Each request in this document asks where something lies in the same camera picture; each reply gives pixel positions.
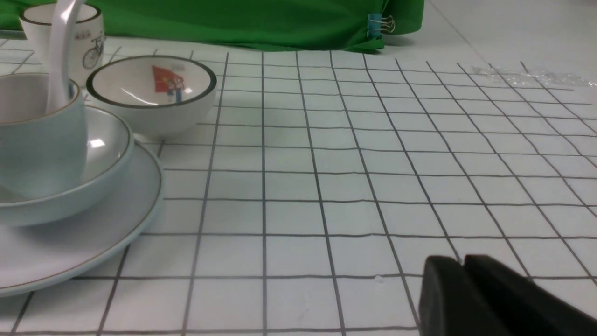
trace flag illustration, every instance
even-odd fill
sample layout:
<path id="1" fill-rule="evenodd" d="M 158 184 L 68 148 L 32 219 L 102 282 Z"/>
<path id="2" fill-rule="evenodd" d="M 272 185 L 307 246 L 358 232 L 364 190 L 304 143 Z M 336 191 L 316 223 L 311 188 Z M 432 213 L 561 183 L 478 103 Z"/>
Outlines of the flag illustration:
<path id="1" fill-rule="evenodd" d="M 184 78 L 173 71 L 152 65 L 156 92 L 172 92 L 174 88 L 184 89 Z"/>

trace spoon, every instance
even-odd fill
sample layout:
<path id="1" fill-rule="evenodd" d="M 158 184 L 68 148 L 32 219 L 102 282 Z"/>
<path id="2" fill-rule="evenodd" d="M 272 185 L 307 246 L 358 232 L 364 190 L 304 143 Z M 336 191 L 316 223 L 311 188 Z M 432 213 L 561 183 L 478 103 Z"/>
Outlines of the spoon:
<path id="1" fill-rule="evenodd" d="M 49 114 L 70 102 L 68 56 L 79 9 L 85 0 L 58 0 L 50 30 L 50 77 L 45 113 Z"/>

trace white mug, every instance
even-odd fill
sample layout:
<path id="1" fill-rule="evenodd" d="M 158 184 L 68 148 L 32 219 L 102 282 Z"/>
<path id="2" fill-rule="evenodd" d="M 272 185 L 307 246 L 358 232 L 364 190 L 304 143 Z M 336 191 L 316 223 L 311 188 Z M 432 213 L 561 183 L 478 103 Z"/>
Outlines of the white mug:
<path id="1" fill-rule="evenodd" d="M 56 4 L 29 7 L 21 12 L 20 21 L 27 40 L 41 63 L 48 68 L 50 29 Z M 83 4 L 70 45 L 68 67 L 71 79 L 85 87 L 87 77 L 101 67 L 104 55 L 104 18 L 95 6 Z"/>
<path id="2" fill-rule="evenodd" d="M 81 89 L 45 113 L 48 74 L 0 77 L 0 189 L 36 199 L 81 184 L 87 160 L 87 122 Z"/>

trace light blue bowl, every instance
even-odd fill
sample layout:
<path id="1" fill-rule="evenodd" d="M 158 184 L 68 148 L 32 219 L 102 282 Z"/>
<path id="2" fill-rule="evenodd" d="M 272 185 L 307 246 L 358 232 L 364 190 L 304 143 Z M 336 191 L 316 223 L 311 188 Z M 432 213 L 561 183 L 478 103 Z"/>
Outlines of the light blue bowl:
<path id="1" fill-rule="evenodd" d="M 64 219 L 95 205 L 124 179 L 134 138 L 116 115 L 86 106 L 88 150 L 81 184 L 71 190 L 34 200 L 23 199 L 0 186 L 0 225 L 24 227 Z"/>

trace plastic wrap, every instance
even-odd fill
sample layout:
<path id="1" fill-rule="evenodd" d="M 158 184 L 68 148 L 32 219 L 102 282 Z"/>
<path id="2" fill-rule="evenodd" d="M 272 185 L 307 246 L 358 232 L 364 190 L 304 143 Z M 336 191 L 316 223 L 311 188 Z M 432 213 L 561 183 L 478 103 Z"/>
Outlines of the plastic wrap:
<path id="1" fill-rule="evenodd" d="M 587 80 L 576 74 L 554 72 L 545 68 L 514 70 L 507 68 L 472 68 L 473 74 L 486 76 L 495 83 L 506 82 L 517 87 L 537 86 L 572 86 L 572 87 L 597 87 L 597 82 Z"/>

